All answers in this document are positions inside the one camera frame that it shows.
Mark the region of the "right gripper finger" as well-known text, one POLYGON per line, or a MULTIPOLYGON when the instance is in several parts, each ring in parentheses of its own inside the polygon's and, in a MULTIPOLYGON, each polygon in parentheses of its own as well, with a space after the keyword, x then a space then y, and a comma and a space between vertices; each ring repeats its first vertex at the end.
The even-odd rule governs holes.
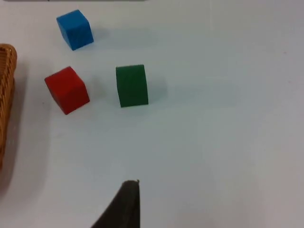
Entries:
POLYGON ((140 215, 140 182, 127 180, 122 183, 111 203, 92 227, 140 228, 140 215))

